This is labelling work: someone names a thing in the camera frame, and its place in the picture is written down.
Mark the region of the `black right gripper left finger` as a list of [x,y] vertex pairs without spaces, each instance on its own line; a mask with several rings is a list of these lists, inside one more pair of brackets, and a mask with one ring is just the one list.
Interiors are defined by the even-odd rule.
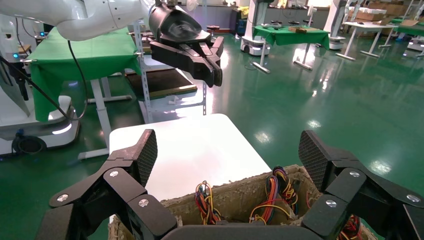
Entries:
[[97,172],[56,193],[36,239],[86,240],[114,215],[137,240],[162,239],[178,224],[146,190],[157,157],[156,133],[147,129],[135,145],[113,151]]

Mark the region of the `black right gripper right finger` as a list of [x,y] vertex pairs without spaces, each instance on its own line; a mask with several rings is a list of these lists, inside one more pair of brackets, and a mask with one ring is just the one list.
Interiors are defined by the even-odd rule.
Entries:
[[424,237],[424,198],[368,170],[351,152],[326,145],[312,130],[300,135],[298,157],[321,193],[301,226],[334,240],[349,217],[387,240]]

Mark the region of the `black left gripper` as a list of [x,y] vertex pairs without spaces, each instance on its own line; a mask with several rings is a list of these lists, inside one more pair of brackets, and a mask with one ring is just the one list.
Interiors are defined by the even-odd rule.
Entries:
[[177,5],[166,3],[151,10],[149,28],[156,39],[150,42],[152,59],[185,71],[210,88],[222,85],[222,36],[212,40],[211,34],[203,30],[191,15]]

